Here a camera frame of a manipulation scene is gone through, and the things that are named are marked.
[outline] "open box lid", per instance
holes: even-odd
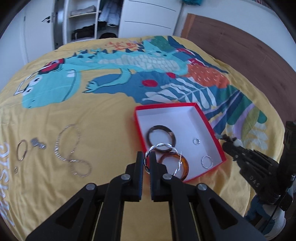
[[[203,175],[226,161],[222,147],[216,139],[210,123],[196,103],[137,106],[134,116],[143,152],[146,152],[150,148],[146,140],[146,135],[151,127],[163,125],[174,133],[176,138],[175,147],[179,153],[182,152],[182,155],[189,164],[189,172],[184,180],[185,182]],[[167,138],[161,135],[161,133],[156,134],[153,139],[159,139],[156,142],[152,141],[153,145],[161,142],[167,143]],[[194,144],[194,139],[200,140],[200,144]],[[162,155],[163,153],[156,151],[157,160]],[[202,166],[201,159],[204,156],[211,157],[211,160],[204,158],[203,161],[206,167],[211,165],[211,161],[213,162],[213,166],[210,169]],[[166,165],[169,173],[174,173],[178,165],[178,160],[169,157],[163,161],[163,164]],[[181,166],[181,170],[176,176],[180,177],[182,172],[183,167]]]

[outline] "white drawer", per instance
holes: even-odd
[[[129,0],[129,2],[144,2],[156,6],[166,7],[176,12],[180,12],[182,0]]]
[[[120,24],[122,24],[123,21],[149,23],[156,26],[174,29],[178,16],[179,11],[177,12],[166,7],[138,1],[125,1],[121,13]]]
[[[119,38],[132,38],[156,35],[173,35],[174,29],[147,23],[121,22],[119,27]]]

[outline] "teal cloth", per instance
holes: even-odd
[[[200,5],[202,0],[183,0],[183,2],[189,5]]]

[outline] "bed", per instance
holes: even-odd
[[[0,213],[15,237],[25,240],[87,183],[101,185],[123,173],[141,150],[134,108],[170,102],[196,102],[216,133],[279,160],[284,126],[266,96],[191,41],[150,36],[67,44],[27,64],[0,94]],[[73,175],[55,154],[63,130],[59,153],[68,158],[76,147],[71,158],[85,160],[90,175]],[[33,138],[46,148],[33,147]],[[83,163],[75,168],[88,171]],[[241,215],[254,196],[229,156],[189,183],[200,182]],[[121,239],[152,237],[171,240],[169,211],[150,200],[145,173],[142,201],[125,204]]]

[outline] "printed bedspread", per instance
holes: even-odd
[[[14,235],[24,240],[85,184],[101,185],[123,173],[141,150],[135,106],[169,102],[198,103],[216,133],[279,160],[284,126],[267,98],[192,42],[155,36],[67,44],[27,64],[0,94],[0,213]],[[54,154],[58,134],[70,124],[81,131],[74,157],[92,166],[85,178]],[[47,148],[32,147],[35,137]],[[19,162],[23,139],[29,147]],[[76,140],[75,130],[67,129],[60,153],[68,157]],[[229,156],[190,183],[199,182],[241,215],[254,196]],[[125,204],[122,240],[151,238],[171,240],[169,211],[166,203],[150,200],[145,174],[142,201]]]

